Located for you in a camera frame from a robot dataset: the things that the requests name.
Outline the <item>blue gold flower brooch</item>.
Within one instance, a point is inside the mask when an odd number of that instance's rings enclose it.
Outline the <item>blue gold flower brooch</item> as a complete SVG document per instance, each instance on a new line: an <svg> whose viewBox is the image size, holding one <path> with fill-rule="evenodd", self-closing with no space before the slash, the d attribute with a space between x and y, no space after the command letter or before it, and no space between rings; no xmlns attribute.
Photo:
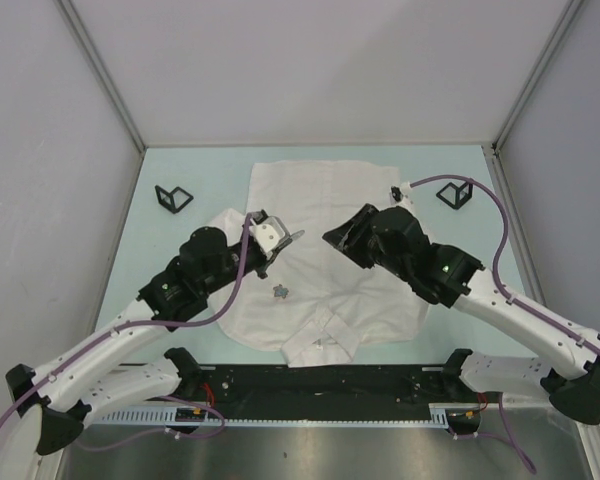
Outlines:
<svg viewBox="0 0 600 480"><path fill-rule="evenodd" d="M289 289L282 284L273 287L273 296L275 299L286 299L289 295Z"/></svg>

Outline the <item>white button-up shirt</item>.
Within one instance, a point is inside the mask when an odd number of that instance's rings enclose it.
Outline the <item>white button-up shirt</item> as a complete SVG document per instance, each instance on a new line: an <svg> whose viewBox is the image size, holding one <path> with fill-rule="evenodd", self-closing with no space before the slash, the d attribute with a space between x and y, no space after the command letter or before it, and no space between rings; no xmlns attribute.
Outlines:
<svg viewBox="0 0 600 480"><path fill-rule="evenodd" d="M363 344L416 337L429 306L409 285L381 268L362 269L329 246L322 235L370 203L390 206L396 167L361 161L281 161L251 170L247 209L279 217L305 234L268 269L248 274L218 321L232 340L278 351L291 367L349 363ZM273 287L289 289L275 299Z"/></svg>

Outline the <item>round blue picture brooch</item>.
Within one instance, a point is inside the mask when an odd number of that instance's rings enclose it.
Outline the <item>round blue picture brooch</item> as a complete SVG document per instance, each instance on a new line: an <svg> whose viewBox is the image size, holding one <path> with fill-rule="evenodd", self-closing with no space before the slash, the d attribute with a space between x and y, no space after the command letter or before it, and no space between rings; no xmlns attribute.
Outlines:
<svg viewBox="0 0 600 480"><path fill-rule="evenodd" d="M298 240L298 239L300 239L300 238L301 238L301 237L302 237L304 234L305 234L305 231L304 231L304 230L298 230L298 231L296 231L296 232L292 233L292 234L290 235L290 238L291 238L293 241L297 241L297 240Z"/></svg>

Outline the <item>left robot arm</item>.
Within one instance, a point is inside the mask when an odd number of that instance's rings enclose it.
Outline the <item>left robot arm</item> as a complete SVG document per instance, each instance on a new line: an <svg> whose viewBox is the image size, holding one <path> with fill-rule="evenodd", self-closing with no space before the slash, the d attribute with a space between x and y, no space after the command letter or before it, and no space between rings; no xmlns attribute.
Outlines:
<svg viewBox="0 0 600 480"><path fill-rule="evenodd" d="M281 251L301 235L263 213L245 219L234 245L223 230L201 227L105 327L45 365L13 367L6 380L18 415L34 425L34 453L55 453L93 421L137 402L166 396L192 399L201 388L202 373L183 347L172 347L135 371L115 369L131 353L178 329L202 326L198 316L213 294L229 287L229 298L236 299L246 275L266 278Z"/></svg>

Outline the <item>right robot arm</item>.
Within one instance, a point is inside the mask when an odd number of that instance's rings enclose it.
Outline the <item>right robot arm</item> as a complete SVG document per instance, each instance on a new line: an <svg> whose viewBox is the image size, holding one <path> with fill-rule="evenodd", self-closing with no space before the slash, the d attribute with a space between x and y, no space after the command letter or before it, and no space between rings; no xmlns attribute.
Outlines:
<svg viewBox="0 0 600 480"><path fill-rule="evenodd" d="M366 204L322 238L359 267L382 267L429 304L482 320L532 351L523 358L455 350L441 376L449 399L474 392L528 396L582 424L600 424L600 332L507 290L463 250L430 241L406 208Z"/></svg>

